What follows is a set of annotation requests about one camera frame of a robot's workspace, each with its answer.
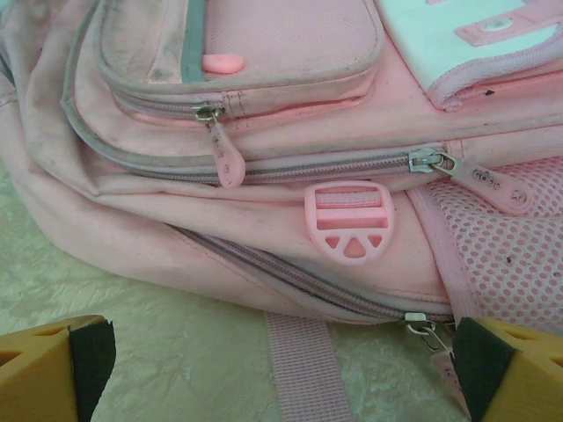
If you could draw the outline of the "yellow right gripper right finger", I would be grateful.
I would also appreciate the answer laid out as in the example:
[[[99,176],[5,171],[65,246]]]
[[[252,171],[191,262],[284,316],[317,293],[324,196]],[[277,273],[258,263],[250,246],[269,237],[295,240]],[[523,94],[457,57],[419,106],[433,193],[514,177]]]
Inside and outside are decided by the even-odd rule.
[[[464,317],[453,365],[472,421],[562,420],[562,337]]]

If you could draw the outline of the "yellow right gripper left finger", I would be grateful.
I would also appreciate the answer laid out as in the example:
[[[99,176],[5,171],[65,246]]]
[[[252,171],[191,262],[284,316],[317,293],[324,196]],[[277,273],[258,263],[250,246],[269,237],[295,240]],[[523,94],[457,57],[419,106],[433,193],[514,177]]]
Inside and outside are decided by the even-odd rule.
[[[1,336],[1,420],[90,421],[113,372],[113,324],[100,315]]]

